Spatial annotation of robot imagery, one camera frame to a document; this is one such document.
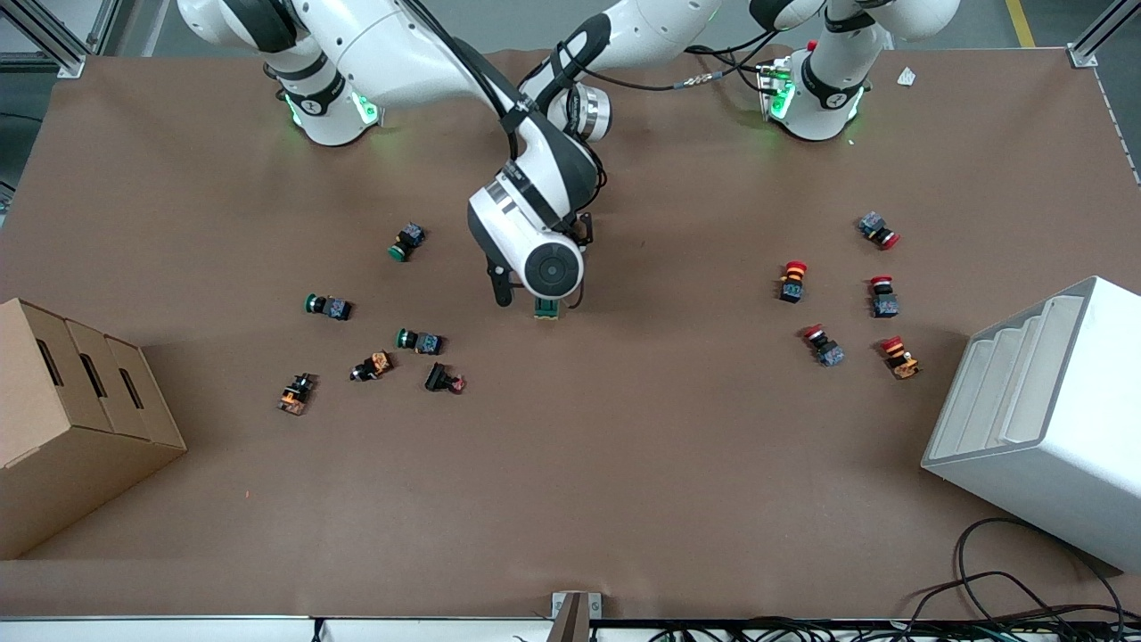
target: robotic arm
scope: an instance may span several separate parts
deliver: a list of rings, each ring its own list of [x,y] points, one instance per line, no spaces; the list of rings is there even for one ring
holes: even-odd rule
[[[601,89],[578,84],[582,67],[665,64],[701,34],[720,7],[721,0],[620,0],[582,23],[519,89],[567,133],[600,140],[610,128],[610,100]]]
[[[358,105],[371,101],[414,107],[474,96],[492,106],[504,130],[526,144],[468,202],[496,302],[511,302],[512,270],[540,298],[577,287],[584,266],[573,225],[598,168],[482,55],[445,40],[430,15],[408,0],[179,0],[178,7],[205,40],[261,52],[299,124],[321,144],[359,136],[369,123]]]
[[[763,29],[802,24],[825,0],[751,0]],[[856,116],[867,72],[883,49],[885,31],[904,40],[930,38],[947,26],[958,0],[827,0],[824,33],[815,49],[794,51],[762,66],[766,115],[793,136],[826,140]]]

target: brown paper mat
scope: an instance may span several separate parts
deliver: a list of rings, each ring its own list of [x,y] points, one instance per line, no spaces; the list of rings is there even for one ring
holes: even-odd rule
[[[512,78],[534,59],[494,58]],[[491,112],[393,113],[319,148],[259,65],[99,58],[56,88],[0,294],[148,347],[189,453],[0,563],[5,613],[520,616],[563,588],[626,617],[909,612],[952,579],[960,530],[996,514],[919,469],[966,336],[1090,274],[1141,290],[1141,196],[1061,50],[885,52],[825,144],[763,124],[735,80],[607,87],[586,298],[555,324],[495,307],[464,225],[507,157]],[[853,229],[872,209],[903,235],[891,251]],[[410,219],[430,236],[396,263]],[[774,298],[792,259],[796,306]],[[884,271],[891,320],[868,317]],[[355,317],[304,314],[310,291]],[[818,323],[839,368],[798,339]],[[431,359],[406,352],[348,382],[400,327],[451,340],[462,397],[421,390]],[[904,383],[873,350],[897,334],[925,367]],[[274,404],[301,372],[321,384],[294,418]],[[1106,600],[1023,534],[972,546],[972,569],[1050,601]],[[1116,585],[1136,607],[1141,579]],[[969,611],[948,595],[928,615]]]

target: gray floor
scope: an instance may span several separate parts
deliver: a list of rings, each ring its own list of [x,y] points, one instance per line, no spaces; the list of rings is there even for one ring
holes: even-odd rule
[[[500,49],[545,49],[614,0],[429,0],[429,8],[455,35],[484,52]],[[1108,0],[1022,0],[1038,46],[1061,46],[1074,40]],[[698,38],[723,47],[756,35],[747,0],[725,0]],[[138,0],[124,19],[113,47],[126,56],[242,56],[243,51],[211,47],[183,23],[176,2]],[[780,34],[778,42],[800,46],[820,30],[819,18]],[[1004,0],[962,0],[952,24],[934,38],[917,43],[897,42],[900,49],[1008,48],[1018,38]],[[1098,54],[1099,75],[1115,108],[1122,133],[1141,148],[1141,19],[1126,25]],[[49,73],[0,73],[0,112],[41,117],[56,80]],[[0,180],[17,185],[39,130],[38,123],[0,116]]]

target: cardboard box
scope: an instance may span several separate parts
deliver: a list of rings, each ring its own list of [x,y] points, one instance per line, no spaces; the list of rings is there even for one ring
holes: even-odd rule
[[[0,304],[0,559],[184,453],[141,351],[19,299]]]

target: yellow floor line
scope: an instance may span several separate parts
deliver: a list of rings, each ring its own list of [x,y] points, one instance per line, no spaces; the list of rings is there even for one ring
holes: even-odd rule
[[[1010,22],[1014,24],[1018,46],[1036,47],[1034,34],[1030,33],[1030,24],[1026,22],[1026,11],[1022,10],[1021,0],[1006,0],[1006,10],[1010,13]]]

